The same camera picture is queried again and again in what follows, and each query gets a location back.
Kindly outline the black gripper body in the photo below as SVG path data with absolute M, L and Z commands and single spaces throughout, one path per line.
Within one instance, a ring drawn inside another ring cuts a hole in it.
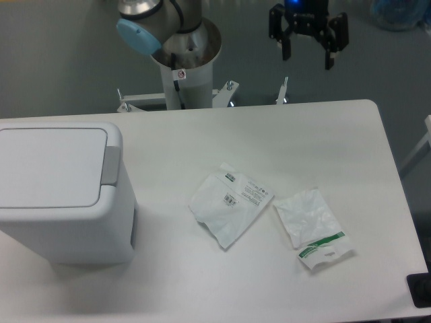
M 287 22 L 284 37 L 289 38 L 292 32 L 317 38 L 332 37 L 333 32 L 328 26 L 328 6 L 326 0 L 284 1 L 284 18 Z

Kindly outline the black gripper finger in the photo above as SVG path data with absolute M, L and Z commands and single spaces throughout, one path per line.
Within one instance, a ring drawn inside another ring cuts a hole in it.
M 317 28 L 315 39 L 325 49 L 325 69 L 334 66 L 335 55 L 349 44 L 348 16 L 341 12 L 335 17 L 324 17 Z
M 294 31 L 293 3 L 276 4 L 269 10 L 269 37 L 281 45 L 282 59 L 291 57 L 290 35 Z

